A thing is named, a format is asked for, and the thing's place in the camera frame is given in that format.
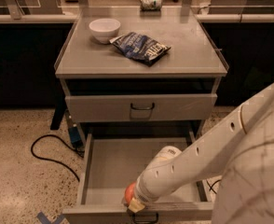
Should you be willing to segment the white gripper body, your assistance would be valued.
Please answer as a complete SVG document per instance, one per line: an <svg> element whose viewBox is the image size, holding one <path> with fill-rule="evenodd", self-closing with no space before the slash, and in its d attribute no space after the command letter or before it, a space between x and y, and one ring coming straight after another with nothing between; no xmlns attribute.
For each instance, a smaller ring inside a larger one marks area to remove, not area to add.
<svg viewBox="0 0 274 224"><path fill-rule="evenodd" d="M133 189L133 197L141 203L153 203L158 200L157 196L151 194L144 185L143 180L138 177Z"/></svg>

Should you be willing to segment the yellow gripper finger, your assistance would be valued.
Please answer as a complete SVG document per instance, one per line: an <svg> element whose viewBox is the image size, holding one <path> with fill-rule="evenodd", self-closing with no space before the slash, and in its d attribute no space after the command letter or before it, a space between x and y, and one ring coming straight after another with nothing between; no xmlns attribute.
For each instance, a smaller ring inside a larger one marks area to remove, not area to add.
<svg viewBox="0 0 274 224"><path fill-rule="evenodd" d="M127 200L128 208L133 213L138 213L145 209L145 205L135 198Z"/></svg>

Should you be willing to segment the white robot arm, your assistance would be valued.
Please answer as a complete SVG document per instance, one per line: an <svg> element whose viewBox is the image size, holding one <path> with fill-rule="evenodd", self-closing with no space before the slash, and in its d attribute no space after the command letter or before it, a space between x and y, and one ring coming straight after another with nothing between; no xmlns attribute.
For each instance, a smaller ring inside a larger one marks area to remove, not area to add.
<svg viewBox="0 0 274 224"><path fill-rule="evenodd" d="M212 224L274 224L274 83L185 150L162 148L127 187L125 200L137 213L185 184L218 175Z"/></svg>

